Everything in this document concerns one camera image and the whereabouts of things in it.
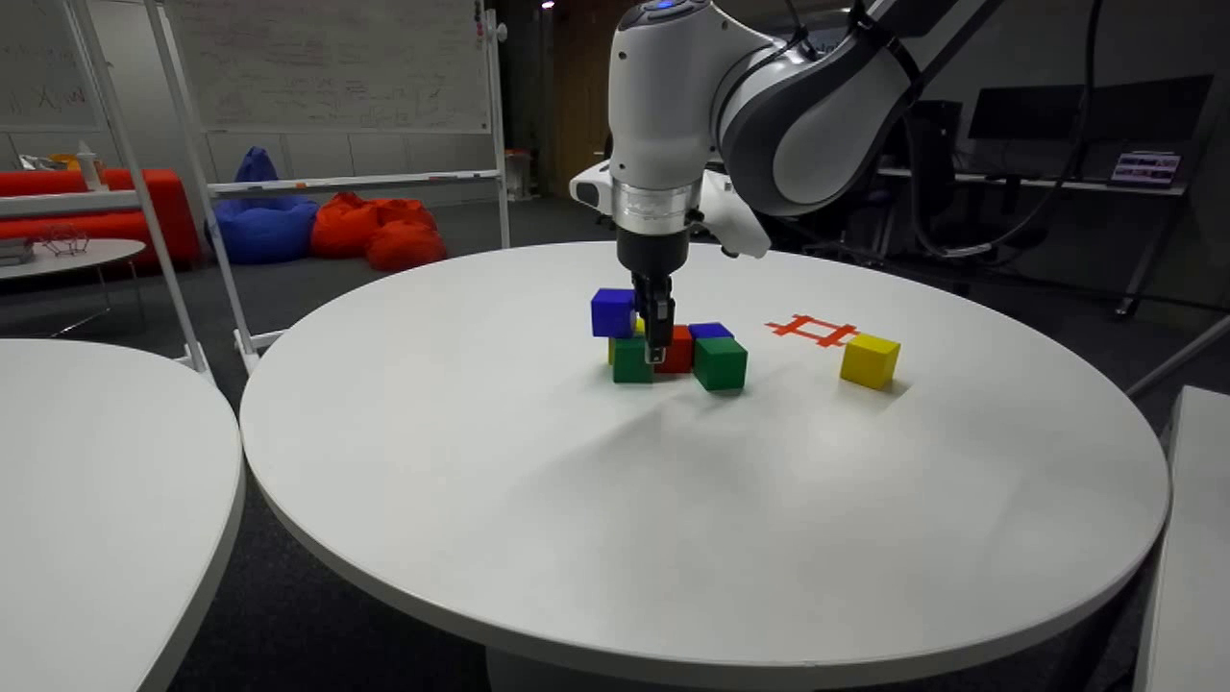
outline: desk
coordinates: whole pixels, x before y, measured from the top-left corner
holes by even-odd
[[[824,687],[968,669],[1082,621],[1157,542],[1161,446],[1087,361],[883,274],[691,246],[682,320],[748,393],[615,388],[588,294],[610,241],[477,255],[337,294],[255,370],[258,484],[327,566],[560,669]],[[796,311],[902,338],[897,397],[772,338]]]
[[[0,341],[0,687],[164,687],[231,557],[244,448],[191,370]]]
[[[5,280],[30,280],[30,278],[55,278],[55,274],[81,274],[81,268],[104,268],[104,266],[121,266],[130,261],[148,251],[148,241],[130,241],[130,238],[86,238],[81,255],[55,255],[49,241],[36,241],[36,256],[22,266],[0,266],[0,284]],[[104,307],[64,323],[57,334],[73,334],[86,323],[109,315],[110,305],[104,294]]]
[[[915,174],[911,169],[900,169],[900,166],[883,166],[882,175],[889,179],[911,179]],[[957,186],[1006,186],[1006,175],[989,175],[989,174],[957,174]],[[1053,179],[1047,175],[1023,175],[1020,179],[1023,189],[1053,189]],[[1173,202],[1167,214],[1155,228],[1125,289],[1123,289],[1123,305],[1116,307],[1117,320],[1129,320],[1143,305],[1143,292],[1146,292],[1146,280],[1167,241],[1167,230],[1175,228],[1185,202],[1187,202],[1187,186],[1167,186],[1167,189],[1135,189],[1135,186],[1106,186],[1106,179],[1069,179],[1065,192],[1078,192],[1078,195],[1129,195],[1129,200],[1161,200],[1161,202]]]

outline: blue block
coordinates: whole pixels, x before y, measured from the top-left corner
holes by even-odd
[[[634,289],[600,289],[588,301],[591,334],[596,338],[632,338],[634,307],[637,307],[637,292]]]
[[[691,338],[734,338],[724,323],[691,323]]]

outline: yellow block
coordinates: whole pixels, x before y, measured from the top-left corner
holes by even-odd
[[[841,380],[866,384],[866,388],[891,388],[900,341],[877,338],[877,334],[855,334],[841,361]]]

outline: toy block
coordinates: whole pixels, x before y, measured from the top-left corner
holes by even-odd
[[[666,361],[656,366],[656,374],[691,374],[691,361],[697,361],[691,332],[672,325],[669,350],[666,350]]]
[[[632,292],[632,289],[600,289],[588,301],[591,334],[596,338],[632,338],[634,334],[634,305],[637,305],[637,292]]]
[[[841,380],[861,388],[891,388],[900,341],[857,334],[841,359]]]
[[[610,338],[609,361],[610,361],[615,384],[654,380],[654,366],[645,361],[645,338]]]
[[[691,338],[734,338],[724,323],[691,323]]]
[[[697,338],[697,380],[706,393],[742,393],[746,350],[734,338]]]

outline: blue bean bag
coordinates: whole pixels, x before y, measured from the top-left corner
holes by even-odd
[[[223,200],[215,214],[235,266],[295,261],[310,251],[315,200],[309,195]]]
[[[274,166],[268,151],[250,145],[244,154],[244,166],[235,169],[235,179],[277,179],[277,166]]]

